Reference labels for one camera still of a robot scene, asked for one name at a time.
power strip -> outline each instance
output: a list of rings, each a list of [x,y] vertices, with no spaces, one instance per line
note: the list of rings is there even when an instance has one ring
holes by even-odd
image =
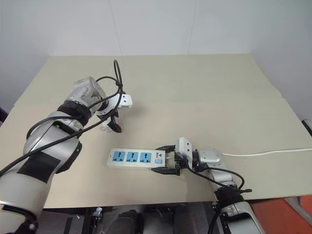
[[[164,150],[111,149],[107,166],[110,168],[164,167]]]

tabletop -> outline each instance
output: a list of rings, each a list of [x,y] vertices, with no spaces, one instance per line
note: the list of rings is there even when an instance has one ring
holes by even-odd
[[[52,57],[0,128],[1,167],[21,155],[28,129],[63,103],[74,81],[113,76],[114,59],[133,100],[123,133],[99,127],[84,133],[79,157],[54,176],[45,208],[215,199],[209,183],[188,171],[175,176],[108,168],[112,148],[155,149],[180,137],[199,150],[231,154],[312,148],[310,135],[251,55]],[[100,84],[107,95],[115,91],[109,80]],[[88,125],[96,121],[92,117]],[[311,152],[227,156],[225,161],[245,177],[244,188],[253,190],[246,199],[312,193]]]

black cable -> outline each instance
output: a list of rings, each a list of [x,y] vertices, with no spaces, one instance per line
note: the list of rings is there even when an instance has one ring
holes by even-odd
[[[214,226],[215,226],[215,222],[216,222],[216,220],[218,219],[219,214],[220,214],[220,209],[217,209],[217,210],[215,211],[215,213],[214,213],[214,216],[213,216],[213,218],[212,218],[210,224],[209,224],[209,228],[208,228],[207,234],[212,234],[212,233],[213,233],[213,231],[214,231]]]
[[[76,119],[73,116],[53,116],[53,117],[48,117],[48,118],[44,118],[43,120],[40,120],[38,123],[34,124],[27,132],[26,135],[26,140],[29,138],[29,136],[31,135],[32,131],[37,128],[39,125],[43,124],[46,121],[49,120],[53,120],[53,119]]]
[[[237,188],[234,188],[234,187],[231,187],[231,186],[228,186],[228,185],[224,185],[224,184],[221,184],[221,183],[219,183],[218,181],[215,181],[215,180],[213,180],[213,179],[211,179],[211,178],[209,178],[209,177],[207,177],[207,176],[205,176],[205,175],[202,175],[202,174],[200,174],[200,173],[197,173],[196,171],[193,171],[191,168],[188,168],[188,170],[189,170],[190,172],[192,172],[193,174],[195,174],[195,175],[197,175],[197,176],[200,176],[200,177],[202,177],[202,178],[204,178],[204,179],[206,179],[206,180],[208,180],[208,181],[210,181],[210,182],[212,182],[212,183],[214,183],[214,184],[217,184],[217,185],[219,185],[219,186],[221,186],[221,187],[224,187],[224,188],[232,188],[232,189],[238,190],[241,194],[242,194],[242,193],[249,193],[249,192],[252,191],[251,189],[241,190],[241,189],[237,189]]]
[[[115,107],[108,113],[107,118],[110,117],[112,114],[114,114],[115,110],[118,108],[118,106],[119,106],[119,104],[120,104],[120,101],[121,101],[121,97],[122,97],[121,94],[123,93],[122,81],[121,81],[121,74],[120,74],[119,66],[118,66],[118,70],[119,70],[119,75],[120,75],[120,76],[119,76],[119,78],[120,78],[120,80],[119,80],[120,86],[118,87],[118,90],[120,91],[120,95],[119,95],[117,104],[116,104]],[[39,148],[37,148],[37,149],[35,149],[35,150],[33,150],[33,151],[30,151],[30,152],[24,154],[23,156],[19,157],[18,159],[14,160],[14,161],[11,162],[9,165],[7,165],[6,167],[4,167],[4,168],[0,171],[0,177],[1,177],[4,173],[6,173],[8,170],[10,170],[12,167],[14,167],[16,164],[18,164],[19,162],[23,161],[24,159],[30,157],[31,155],[33,155],[33,154],[35,154],[35,153],[37,153],[37,152],[39,152],[39,151],[45,150],[45,149],[47,149],[47,148],[49,148],[49,147],[52,147],[52,146],[54,146],[54,145],[60,144],[60,143],[62,143],[62,142],[64,142],[64,141],[66,141],[66,140],[69,140],[69,139],[73,138],[73,137],[76,137],[76,136],[78,136],[78,135],[81,135],[81,134],[83,134],[83,133],[85,133],[85,132],[87,132],[87,131],[89,131],[89,130],[95,128],[95,127],[97,127],[97,126],[100,125],[102,122],[104,122],[107,118],[101,119],[99,122],[97,122],[97,123],[91,125],[90,127],[87,127],[87,128],[85,128],[85,129],[83,129],[83,130],[79,130],[79,131],[77,131],[76,133],[70,134],[70,135],[68,135],[68,136],[66,136],[66,137],[63,137],[63,138],[61,138],[61,139],[59,139],[59,140],[56,140],[56,141],[53,141],[53,142],[51,142],[51,143],[49,143],[49,144],[46,144],[46,145],[44,145],[44,146],[42,146],[42,147],[39,147]]]
[[[121,73],[120,73],[120,68],[119,68],[119,64],[117,62],[117,60],[114,60],[114,71],[115,71],[115,75],[116,78],[119,80],[119,82],[122,84],[122,78],[121,78]]]
[[[239,173],[236,173],[236,172],[233,172],[233,171],[230,171],[230,170],[226,170],[226,169],[222,169],[222,168],[216,168],[216,167],[207,167],[207,168],[205,168],[205,170],[222,171],[222,172],[228,172],[230,174],[236,175],[237,177],[239,177],[242,180],[242,183],[240,184],[238,189],[241,189],[244,186],[244,184],[245,184],[244,178]]]
[[[99,82],[99,81],[102,80],[102,79],[112,79],[112,80],[114,80],[115,82],[119,83],[119,81],[118,81],[116,78],[114,78],[114,77],[109,77],[109,76],[100,77],[100,78],[97,79],[97,82]]]
[[[175,150],[175,145],[164,145],[155,150],[164,150],[166,153],[173,152]]]
[[[120,90],[121,90],[121,88],[120,88],[120,86],[119,86],[117,92],[115,92],[114,94],[112,94],[112,95],[110,95],[110,96],[108,96],[108,97],[106,97],[106,98],[103,98],[103,99],[101,99],[101,100],[99,100],[99,101],[96,101],[96,102],[93,103],[92,105],[88,106],[88,109],[91,109],[91,108],[94,107],[95,105],[98,105],[99,103],[104,102],[104,101],[106,101],[106,100],[108,100],[108,99],[110,99],[110,98],[116,96],[117,94],[120,93]]]
[[[96,101],[96,102],[93,103],[91,106],[89,106],[88,109],[91,109],[91,108],[94,107],[95,105],[97,105],[97,104],[99,104],[99,103],[101,103],[101,102],[104,102],[104,101],[106,101],[106,100],[108,100],[108,99],[110,99],[110,98],[116,96],[118,93],[123,94],[123,89],[122,89],[122,87],[123,87],[123,84],[122,84],[122,77],[121,77],[121,72],[120,72],[119,64],[118,64],[118,61],[117,61],[116,59],[114,60],[114,71],[115,71],[116,79],[113,78],[113,77],[110,77],[110,76],[105,76],[105,77],[101,77],[101,78],[97,79],[97,81],[100,81],[101,79],[106,79],[106,78],[114,80],[114,81],[116,82],[116,85],[118,86],[117,92],[114,93],[113,95],[110,95],[110,96],[104,98],[104,99],[101,99],[101,100],[99,100],[99,101]]]

silver robot arm segment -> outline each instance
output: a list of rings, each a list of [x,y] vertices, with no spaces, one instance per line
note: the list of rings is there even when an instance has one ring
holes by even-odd
[[[90,109],[88,106],[105,97],[105,92],[93,78],[77,81],[73,92],[49,116],[75,119],[54,119],[39,125],[28,137],[23,153],[83,129],[102,103]],[[68,139],[35,153],[0,177],[0,228],[3,234],[35,232],[54,174],[68,170],[81,148],[77,137]]]
[[[182,137],[175,144],[175,153],[181,158],[186,158],[191,165],[190,168],[194,168],[196,172],[207,170],[211,179],[227,186],[211,183],[219,206],[220,224],[224,233],[265,234],[249,203],[241,195],[233,175],[229,172],[209,169],[229,170],[220,151],[216,149],[192,151],[191,143]]]

floor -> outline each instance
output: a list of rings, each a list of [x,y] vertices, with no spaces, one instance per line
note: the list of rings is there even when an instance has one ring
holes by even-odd
[[[183,203],[194,217],[198,234],[206,234],[208,230],[207,219],[211,219],[213,211],[211,202]],[[177,204],[160,205],[134,205],[117,206],[113,211],[104,213],[102,222],[98,225],[96,234],[107,233],[110,225],[117,218],[118,214],[131,209],[143,214],[144,234],[172,234],[173,233],[173,210]]]
[[[194,218],[198,234],[206,234],[208,222],[214,212],[211,202],[182,203]],[[136,210],[144,217],[144,234],[172,234],[174,209],[178,203],[158,205],[116,206],[103,213],[94,234],[106,234],[120,213]],[[252,204],[254,213],[266,234],[312,233],[312,195],[274,199]],[[78,215],[43,212],[37,234],[63,234],[70,222],[68,234],[80,234],[84,217]]]

